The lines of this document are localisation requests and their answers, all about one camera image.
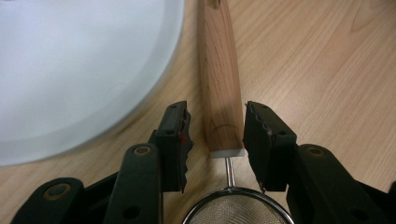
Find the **wood grain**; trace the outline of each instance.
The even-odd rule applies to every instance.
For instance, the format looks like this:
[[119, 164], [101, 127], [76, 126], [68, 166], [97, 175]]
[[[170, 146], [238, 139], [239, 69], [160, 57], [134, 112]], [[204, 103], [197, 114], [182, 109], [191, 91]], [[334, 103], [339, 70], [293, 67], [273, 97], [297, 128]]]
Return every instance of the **wood grain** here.
[[244, 148], [244, 118], [230, 9], [226, 0], [203, 0], [198, 5], [206, 142], [212, 152], [222, 150], [222, 156], [236, 156]]
[[[124, 151], [146, 142], [167, 105], [192, 115], [185, 193], [164, 194], [165, 223], [180, 223], [204, 195], [227, 185], [224, 160], [209, 157], [197, 58], [198, 0], [186, 1], [180, 45], [143, 112], [95, 141], [43, 161], [0, 168], [0, 222], [42, 183], [72, 176], [86, 186], [117, 171]], [[387, 191], [396, 180], [396, 2], [229, 0], [242, 102], [271, 106], [298, 144], [328, 148], [359, 181]], [[235, 185], [259, 189], [247, 157]], [[269, 193], [286, 206], [284, 193]]]

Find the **metal mesh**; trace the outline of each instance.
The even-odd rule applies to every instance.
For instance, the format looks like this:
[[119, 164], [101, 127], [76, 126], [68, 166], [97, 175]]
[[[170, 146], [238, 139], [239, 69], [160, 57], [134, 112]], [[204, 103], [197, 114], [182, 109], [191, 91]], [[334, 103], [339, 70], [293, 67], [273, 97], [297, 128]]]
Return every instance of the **metal mesh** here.
[[189, 223], [289, 223], [264, 201], [247, 195], [215, 198], [199, 208]]

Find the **wooden table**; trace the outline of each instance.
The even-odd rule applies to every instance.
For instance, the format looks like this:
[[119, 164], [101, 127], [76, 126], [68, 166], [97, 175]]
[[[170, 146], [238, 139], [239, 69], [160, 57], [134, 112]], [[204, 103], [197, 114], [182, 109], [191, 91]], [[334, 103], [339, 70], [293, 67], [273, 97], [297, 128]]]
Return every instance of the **wooden table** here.
[[[396, 180], [396, 2], [229, 1], [242, 99], [271, 106], [298, 144], [330, 149], [358, 180], [388, 191]], [[165, 108], [187, 100], [194, 148], [184, 194], [164, 194], [165, 223], [180, 223], [207, 193], [226, 186], [224, 160], [208, 156], [196, 48], [197, 0], [186, 1], [180, 45], [162, 85], [134, 119], [89, 144], [43, 161], [0, 168], [0, 222], [41, 184], [61, 176], [85, 186], [120, 168], [124, 151], [147, 142]], [[247, 158], [234, 159], [237, 186], [258, 189]], [[285, 203], [284, 193], [270, 193]]]

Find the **white bowl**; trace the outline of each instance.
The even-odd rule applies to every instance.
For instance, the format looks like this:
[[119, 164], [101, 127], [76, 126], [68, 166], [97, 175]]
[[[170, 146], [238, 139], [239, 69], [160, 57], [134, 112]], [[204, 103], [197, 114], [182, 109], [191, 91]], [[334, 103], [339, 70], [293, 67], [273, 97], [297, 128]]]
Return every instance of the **white bowl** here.
[[134, 112], [183, 14], [183, 0], [0, 1], [0, 165], [77, 147]]

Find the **mesh strainer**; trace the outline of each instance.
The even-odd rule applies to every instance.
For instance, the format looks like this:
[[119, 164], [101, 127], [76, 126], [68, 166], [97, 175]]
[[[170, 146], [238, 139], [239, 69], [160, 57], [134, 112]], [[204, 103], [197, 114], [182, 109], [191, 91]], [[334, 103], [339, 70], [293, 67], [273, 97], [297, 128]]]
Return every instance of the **mesh strainer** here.
[[228, 188], [204, 197], [183, 223], [293, 223], [288, 212], [270, 197], [236, 187], [231, 158], [225, 160]]

